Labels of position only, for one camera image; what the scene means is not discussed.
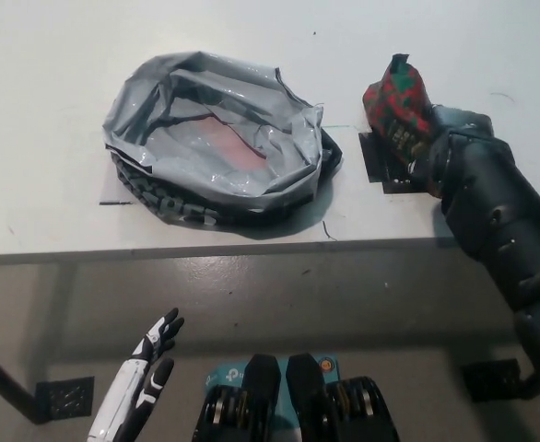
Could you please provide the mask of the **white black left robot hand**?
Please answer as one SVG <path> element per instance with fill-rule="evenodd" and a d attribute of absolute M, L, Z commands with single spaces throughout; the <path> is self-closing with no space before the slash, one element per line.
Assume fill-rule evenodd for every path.
<path fill-rule="evenodd" d="M 160 317 L 120 366 L 96 418 L 88 441 L 137 439 L 170 378 L 174 360 L 165 355 L 184 324 L 173 308 Z"/>

